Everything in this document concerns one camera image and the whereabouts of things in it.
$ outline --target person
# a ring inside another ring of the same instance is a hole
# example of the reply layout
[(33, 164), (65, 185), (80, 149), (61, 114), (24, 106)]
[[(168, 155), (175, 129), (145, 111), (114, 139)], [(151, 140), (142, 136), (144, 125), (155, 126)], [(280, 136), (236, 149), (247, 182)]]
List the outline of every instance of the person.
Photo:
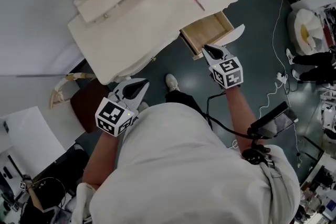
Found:
[(83, 169), (89, 160), (89, 156), (81, 146), (75, 144), (74, 148), (75, 150), (69, 152), (63, 162), (52, 165), (43, 173), (45, 180), (42, 180), (35, 190), (31, 180), (24, 180), (30, 197), (23, 206), (20, 224), (50, 223), (54, 211), (48, 209), (62, 203), (65, 190), (70, 189), (82, 177)]
[[(273, 211), (272, 202), (279, 201), (269, 180), (241, 156), (251, 140), (238, 136), (240, 153), (227, 149), (172, 74), (166, 84), (166, 103), (142, 111), (127, 130), (117, 169), (120, 138), (102, 133), (83, 175), (83, 184), (96, 190), (89, 201), (92, 222), (263, 224), (284, 216), (289, 223), (300, 188), (282, 149), (267, 146), (284, 178), (290, 210)], [(256, 117), (239, 87), (227, 89), (226, 97), (234, 130), (246, 134)]]
[(299, 64), (316, 66), (308, 72), (300, 74), (292, 69), (293, 77), (298, 81), (316, 81), (317, 83), (331, 83), (336, 80), (336, 60), (334, 52), (319, 52), (313, 55), (293, 56), (289, 49), (286, 55), (290, 65)]

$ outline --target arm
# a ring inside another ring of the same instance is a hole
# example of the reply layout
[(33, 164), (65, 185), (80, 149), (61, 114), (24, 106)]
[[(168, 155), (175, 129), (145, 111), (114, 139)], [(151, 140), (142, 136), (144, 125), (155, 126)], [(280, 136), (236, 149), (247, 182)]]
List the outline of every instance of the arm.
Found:
[(36, 196), (36, 194), (35, 194), (35, 192), (32, 188), (32, 182), (30, 180), (27, 180), (27, 181), (25, 181), (25, 183), (26, 183), (26, 186), (28, 188), (28, 193), (31, 197), (31, 201), (33, 202), (34, 207), (37, 208), (38, 210), (40, 210), (43, 213), (44, 212), (43, 207), (41, 205), (40, 200), (37, 198), (37, 196)]
[[(247, 129), (257, 119), (250, 109), (248, 103), (239, 87), (226, 89), (226, 97), (231, 114), (233, 129), (241, 134), (247, 135)], [(236, 136), (239, 150), (242, 153), (244, 150), (251, 148), (252, 140)]]
[(83, 182), (98, 189), (114, 171), (119, 138), (103, 132), (85, 167)]

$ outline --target wooden drawer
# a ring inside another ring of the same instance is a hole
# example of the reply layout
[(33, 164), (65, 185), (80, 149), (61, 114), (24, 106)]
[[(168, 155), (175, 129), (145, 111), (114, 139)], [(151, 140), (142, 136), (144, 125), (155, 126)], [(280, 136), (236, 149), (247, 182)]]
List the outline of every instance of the wooden drawer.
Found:
[(204, 17), (180, 30), (185, 43), (192, 51), (194, 60), (203, 57), (202, 48), (214, 44), (231, 31), (234, 27), (223, 12)]

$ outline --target white shirt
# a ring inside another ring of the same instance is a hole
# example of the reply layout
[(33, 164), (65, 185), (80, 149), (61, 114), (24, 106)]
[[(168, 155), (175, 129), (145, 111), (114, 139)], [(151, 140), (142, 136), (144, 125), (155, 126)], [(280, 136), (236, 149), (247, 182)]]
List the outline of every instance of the white shirt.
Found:
[[(271, 148), (296, 213), (300, 190), (283, 151)], [(94, 224), (270, 223), (271, 191), (260, 166), (229, 150), (195, 110), (176, 103), (140, 114), (118, 168), (94, 194)]]

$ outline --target power strip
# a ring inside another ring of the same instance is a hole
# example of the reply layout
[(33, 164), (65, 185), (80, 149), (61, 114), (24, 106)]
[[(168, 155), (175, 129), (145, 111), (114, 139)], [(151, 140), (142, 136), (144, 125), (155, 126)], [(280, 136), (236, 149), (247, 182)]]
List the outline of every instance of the power strip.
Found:
[(277, 73), (277, 80), (279, 80), (282, 84), (287, 83), (287, 77), (283, 76), (280, 72)]

